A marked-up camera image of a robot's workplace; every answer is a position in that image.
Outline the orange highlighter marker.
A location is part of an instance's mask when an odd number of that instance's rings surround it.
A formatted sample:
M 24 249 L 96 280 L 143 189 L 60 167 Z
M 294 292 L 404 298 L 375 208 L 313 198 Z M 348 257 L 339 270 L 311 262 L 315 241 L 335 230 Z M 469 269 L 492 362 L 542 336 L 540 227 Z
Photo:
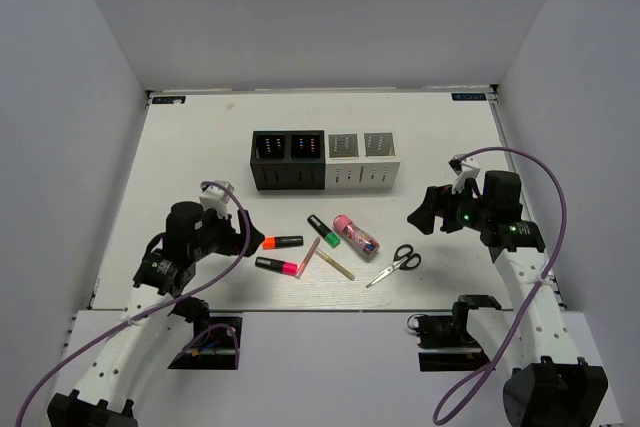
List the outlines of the orange highlighter marker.
M 266 237 L 262 243 L 264 250 L 283 249 L 291 247 L 301 247 L 304 245 L 302 236 L 274 236 Z

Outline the pink highlighter marker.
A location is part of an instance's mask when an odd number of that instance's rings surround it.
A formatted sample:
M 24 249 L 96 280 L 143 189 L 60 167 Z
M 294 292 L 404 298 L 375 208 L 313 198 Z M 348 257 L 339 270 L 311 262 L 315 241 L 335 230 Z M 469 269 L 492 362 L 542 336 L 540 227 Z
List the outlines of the pink highlighter marker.
M 257 257 L 255 259 L 255 266 L 289 276 L 296 276 L 298 272 L 298 265 L 295 263 L 266 257 Z

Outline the pink pen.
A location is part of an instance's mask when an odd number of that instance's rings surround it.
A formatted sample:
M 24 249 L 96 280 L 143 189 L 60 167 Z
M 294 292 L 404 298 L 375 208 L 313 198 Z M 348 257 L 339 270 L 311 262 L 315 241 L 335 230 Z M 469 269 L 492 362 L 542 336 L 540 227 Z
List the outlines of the pink pen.
M 305 269 L 309 265 L 313 255 L 314 255 L 315 251 L 317 250 L 320 241 L 321 241 L 321 238 L 320 237 L 316 237 L 315 240 L 312 242 L 311 247 L 309 248 L 309 250 L 307 251 L 306 255 L 304 256 L 302 262 L 298 266 L 298 269 L 297 269 L 296 274 L 295 274 L 295 277 L 297 279 L 299 279 L 303 275 Z

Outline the yellow pen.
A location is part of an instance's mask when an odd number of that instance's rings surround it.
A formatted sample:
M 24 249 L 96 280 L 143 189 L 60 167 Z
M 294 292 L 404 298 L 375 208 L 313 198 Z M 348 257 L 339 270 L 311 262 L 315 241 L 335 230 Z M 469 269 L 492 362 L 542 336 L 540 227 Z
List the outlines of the yellow pen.
M 319 258 L 321 258 L 324 262 L 326 262 L 328 265 L 333 267 L 336 271 L 338 271 L 341 275 L 346 277 L 348 280 L 350 281 L 355 280 L 355 275 L 353 273 L 351 273 L 348 269 L 346 269 L 341 264 L 339 264 L 336 260 L 331 258 L 328 254 L 322 252 L 320 249 L 317 249 L 315 254 Z

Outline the pink clear tube case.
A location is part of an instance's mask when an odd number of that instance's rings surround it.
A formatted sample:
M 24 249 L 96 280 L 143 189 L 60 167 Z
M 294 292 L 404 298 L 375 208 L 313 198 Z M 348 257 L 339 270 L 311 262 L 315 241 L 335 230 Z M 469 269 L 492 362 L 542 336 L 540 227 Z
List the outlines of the pink clear tube case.
M 344 214 L 336 216 L 333 220 L 334 230 L 361 255 L 364 259 L 373 258 L 380 247 L 379 242 Z

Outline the green highlighter marker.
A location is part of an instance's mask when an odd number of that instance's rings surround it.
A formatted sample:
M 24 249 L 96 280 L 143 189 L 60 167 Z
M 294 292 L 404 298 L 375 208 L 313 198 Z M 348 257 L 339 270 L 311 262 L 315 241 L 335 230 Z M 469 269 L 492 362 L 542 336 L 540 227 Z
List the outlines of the green highlighter marker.
M 340 239 L 335 232 L 316 215 L 310 215 L 307 222 L 331 248 L 336 248 L 340 244 Z

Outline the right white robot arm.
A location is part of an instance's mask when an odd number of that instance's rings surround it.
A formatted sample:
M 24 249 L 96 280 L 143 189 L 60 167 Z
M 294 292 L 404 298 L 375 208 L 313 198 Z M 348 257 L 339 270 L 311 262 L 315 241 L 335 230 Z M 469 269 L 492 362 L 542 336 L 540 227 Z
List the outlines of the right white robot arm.
M 473 175 L 431 186 L 407 220 L 425 235 L 469 228 L 479 233 L 509 294 L 515 318 L 507 324 L 489 297 L 470 297 L 451 321 L 461 344 L 477 343 L 490 357 L 483 372 L 505 377 L 502 402 L 512 426 L 589 426 L 608 389 L 603 367 L 589 364 L 571 338 L 554 288 L 544 273 L 545 243 L 522 217 L 521 180 L 489 171 L 479 188 Z

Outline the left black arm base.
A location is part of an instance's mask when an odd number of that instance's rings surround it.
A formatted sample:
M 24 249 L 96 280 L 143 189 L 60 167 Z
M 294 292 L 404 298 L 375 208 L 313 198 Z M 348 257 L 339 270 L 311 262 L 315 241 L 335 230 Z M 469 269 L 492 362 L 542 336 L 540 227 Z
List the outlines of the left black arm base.
M 235 371 L 240 363 L 243 327 L 241 315 L 213 314 L 198 321 L 190 343 L 172 361 L 169 368 L 193 371 Z

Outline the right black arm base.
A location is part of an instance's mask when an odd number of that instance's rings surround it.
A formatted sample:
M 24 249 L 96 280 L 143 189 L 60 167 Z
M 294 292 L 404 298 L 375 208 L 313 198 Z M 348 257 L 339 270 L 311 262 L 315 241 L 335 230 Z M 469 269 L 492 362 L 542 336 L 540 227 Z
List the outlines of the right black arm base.
M 473 372 L 490 362 L 480 344 L 467 332 L 471 310 L 501 310 L 488 295 L 461 295 L 451 311 L 440 314 L 413 314 L 407 329 L 418 339 L 421 372 Z

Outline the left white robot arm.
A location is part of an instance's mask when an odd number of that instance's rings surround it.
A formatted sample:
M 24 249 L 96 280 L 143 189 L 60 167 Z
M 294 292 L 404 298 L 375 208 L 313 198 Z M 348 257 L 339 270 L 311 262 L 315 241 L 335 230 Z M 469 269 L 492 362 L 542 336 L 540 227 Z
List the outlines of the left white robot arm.
M 211 334 L 208 305 L 188 294 L 197 263 L 211 254 L 249 257 L 264 240 L 246 210 L 232 226 L 225 210 L 192 201 L 174 204 L 165 227 L 147 244 L 122 306 L 118 331 L 101 342 L 85 374 L 47 407 L 53 426 L 134 426 L 152 383 L 183 347 Z

